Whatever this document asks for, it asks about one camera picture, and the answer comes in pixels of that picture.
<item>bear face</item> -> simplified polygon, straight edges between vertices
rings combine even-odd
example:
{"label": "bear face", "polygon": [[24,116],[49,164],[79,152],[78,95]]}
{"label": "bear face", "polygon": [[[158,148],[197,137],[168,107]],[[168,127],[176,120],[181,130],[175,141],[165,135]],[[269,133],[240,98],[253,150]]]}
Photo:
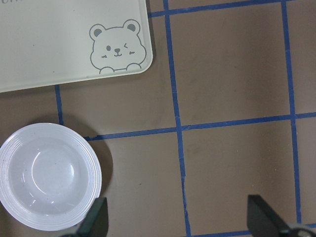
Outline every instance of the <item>bear face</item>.
{"label": "bear face", "polygon": [[142,45],[138,34],[140,25],[135,20],[127,20],[122,27],[106,29],[96,24],[90,29],[93,40],[90,60],[92,65],[101,71],[110,69],[128,70],[141,64],[146,58],[146,49]]}

